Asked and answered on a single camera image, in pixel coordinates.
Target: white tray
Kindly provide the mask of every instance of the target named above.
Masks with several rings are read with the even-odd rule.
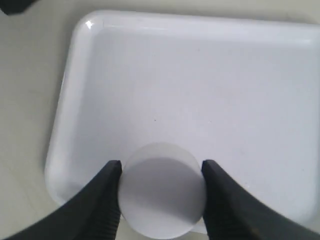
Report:
[[[107,161],[168,142],[306,225],[319,216],[319,82],[317,26],[93,12],[73,33],[47,188],[63,204]]]

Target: plastic tray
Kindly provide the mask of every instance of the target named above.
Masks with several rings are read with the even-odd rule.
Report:
[[[47,188],[63,204],[107,161],[168,142],[307,225],[319,216],[319,82],[317,26],[93,12],[73,32]]]

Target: table surface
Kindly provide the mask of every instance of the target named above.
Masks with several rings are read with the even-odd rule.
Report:
[[[64,65],[76,22],[99,9],[320,23],[318,0],[40,0],[22,15],[0,13],[0,239],[58,207],[44,166]],[[117,239],[142,237],[123,221]]]

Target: white cup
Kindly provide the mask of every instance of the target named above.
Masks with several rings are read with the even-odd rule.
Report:
[[[153,239],[189,232],[206,205],[206,183],[191,153],[169,143],[140,148],[119,183],[119,207],[128,224]]]

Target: beige table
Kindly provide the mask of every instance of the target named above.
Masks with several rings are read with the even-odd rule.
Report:
[[[23,15],[0,13],[0,239],[58,207],[46,152],[72,29],[97,9],[320,23],[318,0],[40,0]],[[117,238],[143,239],[125,222]]]

